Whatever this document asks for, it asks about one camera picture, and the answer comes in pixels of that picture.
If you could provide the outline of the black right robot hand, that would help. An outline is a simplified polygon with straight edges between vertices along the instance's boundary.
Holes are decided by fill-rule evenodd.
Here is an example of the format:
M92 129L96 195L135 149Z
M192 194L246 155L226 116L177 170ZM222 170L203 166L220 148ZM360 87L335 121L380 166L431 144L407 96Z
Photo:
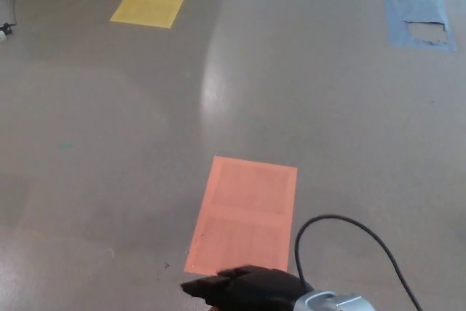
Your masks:
M300 297L314 290L295 275L254 265L224 269L182 283L181 289L220 311L292 310Z

